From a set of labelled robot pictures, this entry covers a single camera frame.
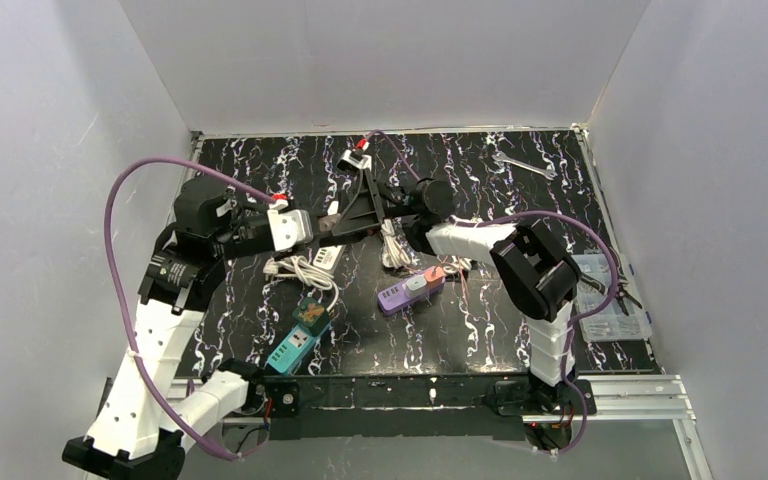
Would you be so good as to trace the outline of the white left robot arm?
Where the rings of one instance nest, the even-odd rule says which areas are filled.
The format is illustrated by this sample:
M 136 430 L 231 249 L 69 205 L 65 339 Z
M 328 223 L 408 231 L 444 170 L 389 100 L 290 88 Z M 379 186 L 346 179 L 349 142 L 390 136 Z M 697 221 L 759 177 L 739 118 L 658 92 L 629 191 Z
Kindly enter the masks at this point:
M 262 400 L 263 369 L 237 359 L 221 363 L 176 405 L 167 400 L 184 350 L 223 280 L 238 214 L 226 185 L 209 176 L 186 181 L 173 211 L 136 309 L 126 313 L 128 348 L 108 396 L 87 433 L 63 449 L 65 463 L 103 479 L 176 479 L 194 446 L 240 461 L 246 452 L 207 434 L 233 411 Z

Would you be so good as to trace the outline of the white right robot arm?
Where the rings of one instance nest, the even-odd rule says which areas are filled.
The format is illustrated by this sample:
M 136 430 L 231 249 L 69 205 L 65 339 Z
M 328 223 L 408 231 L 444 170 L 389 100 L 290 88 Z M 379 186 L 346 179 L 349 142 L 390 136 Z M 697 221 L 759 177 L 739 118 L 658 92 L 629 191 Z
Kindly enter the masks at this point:
M 514 401 L 546 410 L 570 402 L 576 379 L 572 307 L 581 279 L 577 263 L 540 221 L 522 217 L 470 223 L 453 219 L 453 213 L 454 192 L 443 180 L 390 186 L 361 170 L 338 212 L 321 216 L 318 229 L 325 246 L 349 244 L 402 218 L 414 250 L 494 267 L 525 316 L 530 336 L 529 378 Z

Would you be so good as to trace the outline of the purple power strip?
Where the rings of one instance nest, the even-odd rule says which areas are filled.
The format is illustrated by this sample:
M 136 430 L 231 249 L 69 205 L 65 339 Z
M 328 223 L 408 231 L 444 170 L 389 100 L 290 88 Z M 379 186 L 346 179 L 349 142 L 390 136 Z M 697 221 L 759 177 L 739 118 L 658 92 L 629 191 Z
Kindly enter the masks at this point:
M 437 292 L 439 292 L 446 283 L 446 278 L 445 278 L 444 284 L 439 288 L 434 290 L 429 290 L 427 288 L 426 292 L 420 295 L 419 297 L 407 298 L 403 290 L 403 284 L 407 279 L 401 280 L 400 282 L 392 286 L 389 286 L 377 293 L 377 301 L 378 301 L 379 309 L 383 314 L 393 315 L 407 307 L 412 306 L 418 301 L 426 300 L 430 298 L 433 294 L 436 294 Z

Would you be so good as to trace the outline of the pink small plug adapter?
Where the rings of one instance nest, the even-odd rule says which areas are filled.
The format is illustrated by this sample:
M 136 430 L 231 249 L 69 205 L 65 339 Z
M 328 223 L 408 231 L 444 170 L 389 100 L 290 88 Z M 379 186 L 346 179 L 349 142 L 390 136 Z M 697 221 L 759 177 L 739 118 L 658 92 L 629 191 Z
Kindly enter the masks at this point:
M 334 227 L 339 223 L 341 218 L 340 214 L 324 215 L 317 219 L 317 225 L 320 233 L 332 232 Z

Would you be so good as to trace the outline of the white power strip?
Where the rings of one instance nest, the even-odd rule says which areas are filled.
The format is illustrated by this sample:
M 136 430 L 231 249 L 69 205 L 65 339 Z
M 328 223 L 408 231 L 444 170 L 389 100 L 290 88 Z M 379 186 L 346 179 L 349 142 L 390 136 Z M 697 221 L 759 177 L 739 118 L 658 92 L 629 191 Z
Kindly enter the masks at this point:
M 320 247 L 313 256 L 312 265 L 320 270 L 333 274 L 345 250 L 344 245 Z

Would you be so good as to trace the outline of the green dragon socket cube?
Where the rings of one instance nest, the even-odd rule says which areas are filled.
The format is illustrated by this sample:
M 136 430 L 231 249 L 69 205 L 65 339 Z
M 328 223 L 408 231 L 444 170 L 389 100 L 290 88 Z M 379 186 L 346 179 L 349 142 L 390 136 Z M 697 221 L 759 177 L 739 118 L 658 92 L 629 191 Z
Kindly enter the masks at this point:
M 299 327 L 314 337 L 325 331 L 331 322 L 327 307 L 311 297 L 303 298 L 293 310 L 292 316 Z

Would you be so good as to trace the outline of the teal power strip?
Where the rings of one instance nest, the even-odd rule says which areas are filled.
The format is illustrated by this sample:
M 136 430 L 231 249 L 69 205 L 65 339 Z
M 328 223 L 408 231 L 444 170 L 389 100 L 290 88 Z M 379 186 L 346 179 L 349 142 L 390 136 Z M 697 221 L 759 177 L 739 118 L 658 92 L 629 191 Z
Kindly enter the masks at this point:
M 269 355 L 267 368 L 278 375 L 294 375 L 319 339 L 296 325 Z

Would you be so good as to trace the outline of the small white cube charger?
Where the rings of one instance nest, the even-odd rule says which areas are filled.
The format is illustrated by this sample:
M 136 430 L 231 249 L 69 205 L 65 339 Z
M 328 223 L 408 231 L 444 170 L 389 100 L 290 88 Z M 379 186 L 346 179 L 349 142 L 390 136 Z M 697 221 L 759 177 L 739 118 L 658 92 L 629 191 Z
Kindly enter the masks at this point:
M 407 298 L 417 298 L 427 290 L 427 280 L 424 275 L 415 275 L 408 278 L 403 284 L 403 290 Z

